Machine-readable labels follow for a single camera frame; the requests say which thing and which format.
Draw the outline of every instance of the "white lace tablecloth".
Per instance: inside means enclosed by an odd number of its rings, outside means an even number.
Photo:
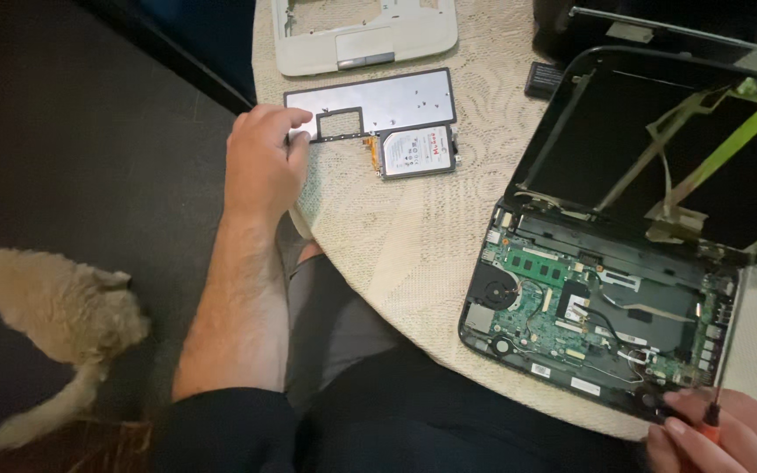
[[[296,28],[361,23],[376,3],[299,4]],[[459,154],[451,174],[383,182],[360,140],[311,145],[309,181],[295,223],[387,321],[437,363],[534,409],[619,438],[647,424],[510,371],[464,347],[457,320],[489,214],[530,141],[546,103],[522,88],[531,61],[530,0],[457,0],[459,40],[437,56],[361,71],[287,78],[276,67],[270,0],[258,0],[253,70],[259,102],[283,92],[449,67]],[[757,398],[757,269],[743,303],[725,385]]]

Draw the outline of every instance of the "tan dog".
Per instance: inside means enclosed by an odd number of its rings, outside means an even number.
[[[0,448],[14,448],[69,422],[95,400],[109,361],[148,334],[131,276],[61,255],[0,248],[0,314],[75,378],[48,401],[0,425]]]

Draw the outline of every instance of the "laptop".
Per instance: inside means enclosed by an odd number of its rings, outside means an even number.
[[[657,421],[718,382],[757,264],[757,72],[627,47],[564,73],[495,203],[458,333]]]

